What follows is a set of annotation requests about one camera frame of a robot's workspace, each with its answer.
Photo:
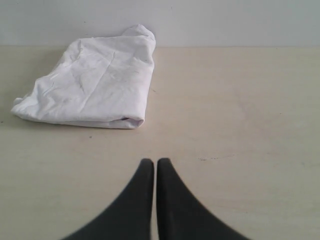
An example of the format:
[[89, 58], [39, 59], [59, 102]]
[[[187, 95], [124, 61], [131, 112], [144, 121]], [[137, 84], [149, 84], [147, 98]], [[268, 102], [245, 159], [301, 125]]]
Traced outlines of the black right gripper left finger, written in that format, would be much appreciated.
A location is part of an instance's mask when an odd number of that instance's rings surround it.
[[95, 219], [66, 240], [150, 240], [154, 163], [142, 159], [127, 186]]

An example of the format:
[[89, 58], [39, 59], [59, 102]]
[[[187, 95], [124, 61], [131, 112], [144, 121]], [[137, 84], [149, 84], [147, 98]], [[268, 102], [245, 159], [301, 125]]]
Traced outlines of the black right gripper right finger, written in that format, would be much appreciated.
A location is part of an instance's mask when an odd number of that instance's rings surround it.
[[247, 240], [213, 215], [187, 188], [169, 158], [157, 162], [156, 215], [160, 240]]

